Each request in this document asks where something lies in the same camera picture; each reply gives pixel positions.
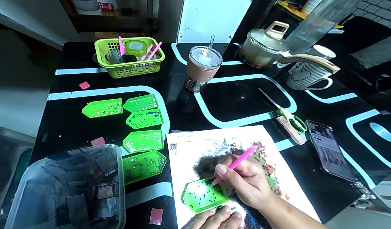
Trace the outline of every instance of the pink pen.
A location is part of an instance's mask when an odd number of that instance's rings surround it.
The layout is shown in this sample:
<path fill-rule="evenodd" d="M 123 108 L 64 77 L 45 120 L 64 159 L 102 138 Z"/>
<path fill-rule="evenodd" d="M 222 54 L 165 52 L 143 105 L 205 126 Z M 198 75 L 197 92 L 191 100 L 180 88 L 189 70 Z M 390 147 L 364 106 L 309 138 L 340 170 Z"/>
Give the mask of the pink pen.
<path fill-rule="evenodd" d="M 153 57 L 153 55 L 156 53 L 156 51 L 160 48 L 160 45 L 162 45 L 162 42 L 159 42 L 159 44 L 156 45 L 156 48 L 154 48 L 152 54 L 147 58 L 147 60 L 150 60 Z"/>
<path fill-rule="evenodd" d="M 248 150 L 246 150 L 238 159 L 236 159 L 232 164 L 228 166 L 230 169 L 235 169 L 243 160 L 245 160 L 247 157 L 249 157 L 253 152 L 255 151 L 255 147 L 251 146 Z M 211 186 L 214 186 L 218 184 L 220 181 L 222 181 L 221 178 L 217 177 L 213 180 L 213 183 Z"/>
<path fill-rule="evenodd" d="M 147 54 L 150 52 L 150 50 L 152 49 L 152 47 L 153 47 L 153 44 L 151 44 L 151 45 L 149 46 L 149 48 L 147 49 L 146 54 L 145 54 L 144 56 L 142 56 L 141 61 L 144 60 L 144 59 L 146 58 Z"/>
<path fill-rule="evenodd" d="M 123 45 L 122 45 L 121 36 L 119 36 L 118 39 L 119 39 L 119 52 L 120 52 L 121 54 L 124 54 L 123 52 L 125 51 L 125 49 L 123 48 Z"/>

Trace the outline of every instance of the hand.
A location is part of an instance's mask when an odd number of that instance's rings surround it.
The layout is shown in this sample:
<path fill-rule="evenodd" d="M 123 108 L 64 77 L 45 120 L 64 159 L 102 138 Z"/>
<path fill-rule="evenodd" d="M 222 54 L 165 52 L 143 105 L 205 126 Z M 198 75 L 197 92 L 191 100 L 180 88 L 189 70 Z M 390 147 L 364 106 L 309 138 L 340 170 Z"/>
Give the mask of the hand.
<path fill-rule="evenodd" d="M 253 156 L 242 161 L 234 170 L 228 166 L 239 156 L 227 155 L 215 167 L 215 176 L 230 183 L 238 194 L 239 199 L 246 205 L 260 210 L 268 206 L 273 192 L 269 187 L 265 171 Z"/>
<path fill-rule="evenodd" d="M 239 212 L 231 216 L 231 209 L 224 206 L 217 214 L 215 208 L 201 213 L 186 229 L 242 229 L 241 222 Z"/>

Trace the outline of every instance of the white mug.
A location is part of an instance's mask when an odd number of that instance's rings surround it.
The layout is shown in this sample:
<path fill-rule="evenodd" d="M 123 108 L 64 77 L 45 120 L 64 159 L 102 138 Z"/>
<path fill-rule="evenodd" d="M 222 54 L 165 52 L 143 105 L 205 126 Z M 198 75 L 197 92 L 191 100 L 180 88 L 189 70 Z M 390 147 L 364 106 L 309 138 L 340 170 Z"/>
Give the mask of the white mug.
<path fill-rule="evenodd" d="M 335 53 L 328 48 L 321 45 L 313 45 L 307 54 L 313 56 L 323 57 L 327 60 L 330 60 L 336 57 Z M 331 73 L 327 72 L 321 67 L 318 67 L 309 63 L 297 62 L 289 70 L 289 78 L 286 80 L 286 84 L 294 90 L 323 90 L 330 87 L 333 83 L 333 80 L 328 78 L 331 76 Z M 322 80 L 328 80 L 328 84 L 322 88 L 308 88 L 309 86 L 316 84 Z"/>
<path fill-rule="evenodd" d="M 291 75 L 286 80 L 286 84 L 294 90 L 323 90 L 329 88 L 333 80 L 329 78 L 332 74 L 321 67 L 309 63 L 297 63 L 289 70 Z M 327 80 L 328 83 L 322 88 L 309 88 L 322 80 Z"/>

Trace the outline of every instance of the pink diamond pen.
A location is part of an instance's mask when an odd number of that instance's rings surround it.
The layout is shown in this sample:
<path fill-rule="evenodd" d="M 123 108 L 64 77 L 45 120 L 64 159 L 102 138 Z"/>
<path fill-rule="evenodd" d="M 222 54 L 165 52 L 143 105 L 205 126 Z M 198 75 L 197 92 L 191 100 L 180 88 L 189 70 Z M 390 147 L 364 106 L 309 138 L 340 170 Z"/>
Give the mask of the pink diamond pen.
<path fill-rule="evenodd" d="M 247 157 L 249 157 L 253 152 L 255 151 L 255 147 L 251 146 L 248 150 L 246 150 L 238 159 L 236 159 L 232 164 L 228 166 L 230 169 L 235 169 L 243 160 L 245 160 Z M 222 181 L 221 178 L 217 177 L 213 180 L 213 183 L 211 186 L 214 186 L 218 184 L 220 181 Z"/>

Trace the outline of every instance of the pink wax pad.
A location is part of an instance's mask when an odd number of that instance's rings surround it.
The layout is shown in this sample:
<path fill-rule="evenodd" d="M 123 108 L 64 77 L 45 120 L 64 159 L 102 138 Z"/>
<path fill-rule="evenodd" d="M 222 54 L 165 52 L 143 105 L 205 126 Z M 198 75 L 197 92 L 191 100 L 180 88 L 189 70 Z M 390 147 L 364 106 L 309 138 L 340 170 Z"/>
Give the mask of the pink wax pad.
<path fill-rule="evenodd" d="M 162 224 L 163 209 L 152 208 L 150 213 L 149 224 L 161 225 Z"/>
<path fill-rule="evenodd" d="M 105 144 L 105 139 L 103 137 L 94 139 L 91 141 L 91 144 L 92 145 L 103 145 L 103 144 Z"/>
<path fill-rule="evenodd" d="M 85 81 L 85 82 L 79 84 L 78 86 L 80 86 L 80 87 L 82 88 L 82 90 L 91 87 L 91 85 L 90 85 L 87 81 Z"/>

